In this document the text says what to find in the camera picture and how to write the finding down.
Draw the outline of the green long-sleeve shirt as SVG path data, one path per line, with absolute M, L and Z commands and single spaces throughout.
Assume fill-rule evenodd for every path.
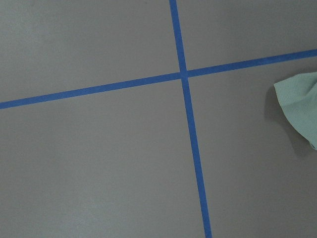
M 317 73 L 301 73 L 274 83 L 279 105 L 292 127 L 317 149 Z

